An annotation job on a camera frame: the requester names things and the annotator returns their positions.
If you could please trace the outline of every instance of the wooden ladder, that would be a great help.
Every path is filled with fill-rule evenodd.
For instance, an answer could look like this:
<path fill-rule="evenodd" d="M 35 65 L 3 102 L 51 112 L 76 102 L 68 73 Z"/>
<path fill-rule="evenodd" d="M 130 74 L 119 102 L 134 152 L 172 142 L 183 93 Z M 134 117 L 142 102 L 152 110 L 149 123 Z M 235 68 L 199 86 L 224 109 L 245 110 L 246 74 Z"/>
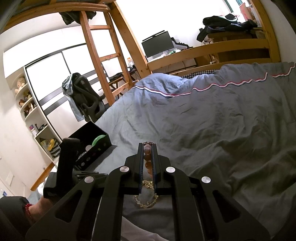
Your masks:
<path fill-rule="evenodd" d="M 122 92 L 126 88 L 131 89 L 133 87 L 133 85 L 135 84 L 134 83 L 135 81 L 134 82 L 132 81 L 131 75 L 127 70 L 126 62 L 124 60 L 124 56 L 122 54 L 122 50 L 119 45 L 117 35 L 115 33 L 115 29 L 114 29 L 114 25 L 113 25 L 111 16 L 108 12 L 104 12 L 104 16 L 105 16 L 107 25 L 89 25 L 85 11 L 81 11 L 80 12 L 80 24 L 82 27 L 82 31 L 84 34 L 86 45 L 89 50 L 89 54 L 91 56 L 91 60 L 93 62 L 95 71 L 98 75 L 99 81 L 101 83 L 104 94 L 107 98 L 107 101 L 108 101 L 109 105 L 111 106 L 115 102 L 115 96 L 118 95 L 120 92 Z M 111 39 L 112 39 L 116 53 L 110 54 L 107 56 L 103 56 L 103 57 L 99 57 L 98 52 L 96 50 L 96 46 L 94 44 L 94 39 L 91 35 L 91 30 L 102 30 L 102 29 L 109 30 L 109 33 L 111 35 Z M 106 76 L 105 76 L 105 73 L 104 73 L 104 70 L 102 67 L 102 62 L 106 61 L 106 60 L 113 59 L 113 58 L 118 58 L 119 64 L 122 69 L 122 73 L 123 73 L 126 83 L 112 92 L 110 89 L 109 83 L 106 79 Z"/>

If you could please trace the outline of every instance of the black sleeve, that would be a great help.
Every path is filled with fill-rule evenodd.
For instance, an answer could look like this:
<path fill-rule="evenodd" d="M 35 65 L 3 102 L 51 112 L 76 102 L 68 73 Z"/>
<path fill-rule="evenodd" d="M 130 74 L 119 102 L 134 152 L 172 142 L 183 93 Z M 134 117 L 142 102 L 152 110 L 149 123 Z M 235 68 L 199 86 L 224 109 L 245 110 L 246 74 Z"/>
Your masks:
<path fill-rule="evenodd" d="M 0 237 L 6 235 L 6 232 L 18 233 L 24 237 L 29 230 L 30 223 L 25 216 L 25 205 L 29 203 L 24 197 L 2 197 L 0 199 Z M 18 239 L 0 239 L 0 240 L 18 240 Z"/>

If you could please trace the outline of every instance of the green round object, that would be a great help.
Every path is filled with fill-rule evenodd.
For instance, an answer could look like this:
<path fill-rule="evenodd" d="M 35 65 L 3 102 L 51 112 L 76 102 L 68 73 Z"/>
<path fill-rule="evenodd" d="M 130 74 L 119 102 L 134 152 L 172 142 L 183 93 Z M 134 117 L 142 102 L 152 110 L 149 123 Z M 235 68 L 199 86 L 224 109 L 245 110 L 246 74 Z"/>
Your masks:
<path fill-rule="evenodd" d="M 96 139 L 94 139 L 93 143 L 91 146 L 94 146 L 98 140 L 102 139 L 103 137 L 105 137 L 106 135 L 99 135 Z"/>

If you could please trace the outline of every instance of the checkered fabric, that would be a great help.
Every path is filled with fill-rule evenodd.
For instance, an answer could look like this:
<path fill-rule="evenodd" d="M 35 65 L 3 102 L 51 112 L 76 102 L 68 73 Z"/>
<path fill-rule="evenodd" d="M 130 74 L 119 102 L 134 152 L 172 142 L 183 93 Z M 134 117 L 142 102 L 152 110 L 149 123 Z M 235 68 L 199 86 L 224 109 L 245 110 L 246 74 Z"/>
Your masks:
<path fill-rule="evenodd" d="M 213 72 L 215 72 L 217 69 L 213 69 L 213 70 L 204 70 L 204 71 L 199 71 L 199 72 L 194 72 L 188 75 L 184 75 L 181 78 L 182 79 L 192 79 L 194 76 L 197 75 L 201 75 L 201 74 L 212 74 Z"/>

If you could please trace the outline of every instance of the bunk bed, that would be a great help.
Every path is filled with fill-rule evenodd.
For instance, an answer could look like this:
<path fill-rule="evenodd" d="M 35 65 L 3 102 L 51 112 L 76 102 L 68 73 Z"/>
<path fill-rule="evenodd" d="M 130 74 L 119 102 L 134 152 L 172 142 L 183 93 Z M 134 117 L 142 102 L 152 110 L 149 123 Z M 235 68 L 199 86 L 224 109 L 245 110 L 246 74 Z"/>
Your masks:
<path fill-rule="evenodd" d="M 192 177 L 204 174 L 220 182 L 271 236 L 284 226 L 294 206 L 293 156 L 296 101 L 295 63 L 281 63 L 276 36 L 259 0 L 250 0 L 265 34 L 264 39 L 238 39 L 212 43 L 147 62 L 119 6 L 113 0 L 96 2 L 27 0 L 5 30 L 44 14 L 81 11 L 86 44 L 106 98 L 111 106 L 96 122 L 110 136 L 113 147 L 90 168 L 109 173 L 137 152 L 137 143 L 157 143 L 159 153 Z M 106 26 L 90 26 L 85 11 L 102 11 Z M 132 81 L 122 56 L 114 21 L 137 67 L 141 81 Z M 99 57 L 93 29 L 108 29 L 116 53 Z M 268 50 L 268 58 L 238 59 L 194 67 L 172 75 L 152 71 L 180 61 L 238 50 Z M 119 58 L 126 84 L 115 102 L 103 75 L 101 61 Z M 218 70 L 192 79 L 184 76 Z M 144 179 L 149 178 L 144 172 Z M 161 197 L 151 209 L 140 209 L 133 197 L 124 201 L 123 215 L 150 232 L 174 240 L 170 197 Z"/>

